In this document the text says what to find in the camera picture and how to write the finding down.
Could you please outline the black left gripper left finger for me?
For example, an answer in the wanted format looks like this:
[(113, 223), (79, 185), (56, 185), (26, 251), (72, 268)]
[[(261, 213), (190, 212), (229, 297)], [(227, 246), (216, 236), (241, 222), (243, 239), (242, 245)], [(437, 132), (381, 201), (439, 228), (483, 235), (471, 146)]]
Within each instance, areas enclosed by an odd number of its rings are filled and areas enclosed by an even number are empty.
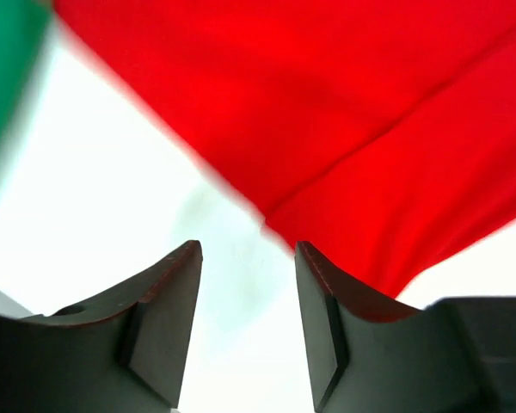
[(0, 412), (171, 412), (202, 264), (188, 241), (50, 316), (0, 315)]

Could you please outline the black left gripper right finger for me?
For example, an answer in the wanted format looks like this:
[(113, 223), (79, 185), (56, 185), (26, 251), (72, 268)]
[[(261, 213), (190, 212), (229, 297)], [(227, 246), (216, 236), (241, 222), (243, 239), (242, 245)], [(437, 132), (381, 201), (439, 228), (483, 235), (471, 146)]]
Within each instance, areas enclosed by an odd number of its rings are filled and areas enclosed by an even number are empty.
[(317, 412), (516, 412), (516, 297), (442, 299), (418, 310), (295, 255)]

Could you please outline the red t shirt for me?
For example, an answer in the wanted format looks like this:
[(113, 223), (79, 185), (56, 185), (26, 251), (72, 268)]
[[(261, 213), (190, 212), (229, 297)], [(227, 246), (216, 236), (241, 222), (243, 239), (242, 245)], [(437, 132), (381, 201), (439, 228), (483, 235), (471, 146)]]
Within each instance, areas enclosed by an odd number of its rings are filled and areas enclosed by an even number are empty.
[(58, 1), (288, 244), (397, 296), (516, 219), (516, 1)]

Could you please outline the green t shirt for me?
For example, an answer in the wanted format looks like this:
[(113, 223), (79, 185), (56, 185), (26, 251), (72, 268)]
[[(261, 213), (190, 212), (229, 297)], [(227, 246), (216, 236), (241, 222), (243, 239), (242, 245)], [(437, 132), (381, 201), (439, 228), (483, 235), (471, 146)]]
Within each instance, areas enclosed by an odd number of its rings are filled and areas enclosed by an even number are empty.
[(0, 0), (0, 140), (15, 112), (51, 20), (39, 1)]

